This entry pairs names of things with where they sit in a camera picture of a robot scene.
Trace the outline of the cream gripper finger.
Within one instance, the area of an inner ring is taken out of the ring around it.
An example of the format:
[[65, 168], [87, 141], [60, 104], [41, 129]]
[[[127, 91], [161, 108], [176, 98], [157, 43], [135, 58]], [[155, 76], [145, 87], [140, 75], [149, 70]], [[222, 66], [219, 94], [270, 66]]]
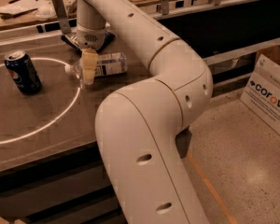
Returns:
[[84, 86], [90, 86], [93, 84], [97, 60], [98, 54], [94, 49], [88, 48], [82, 50], [81, 64]]

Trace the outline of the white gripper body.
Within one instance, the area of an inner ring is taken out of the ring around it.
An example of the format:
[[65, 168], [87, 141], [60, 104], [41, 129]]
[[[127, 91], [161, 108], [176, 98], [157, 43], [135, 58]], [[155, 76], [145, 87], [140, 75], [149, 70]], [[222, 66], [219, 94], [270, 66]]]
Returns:
[[77, 42], [82, 49], [100, 49], [105, 42], [105, 24], [102, 26], [77, 25]]

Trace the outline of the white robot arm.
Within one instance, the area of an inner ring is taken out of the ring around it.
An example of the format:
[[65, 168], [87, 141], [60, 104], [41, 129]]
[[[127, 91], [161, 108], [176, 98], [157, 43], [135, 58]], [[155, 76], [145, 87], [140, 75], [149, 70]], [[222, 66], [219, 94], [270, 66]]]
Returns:
[[95, 118], [106, 172], [128, 224], [209, 224], [175, 144], [213, 91], [205, 61], [128, 0], [82, 0], [150, 73], [108, 95]]

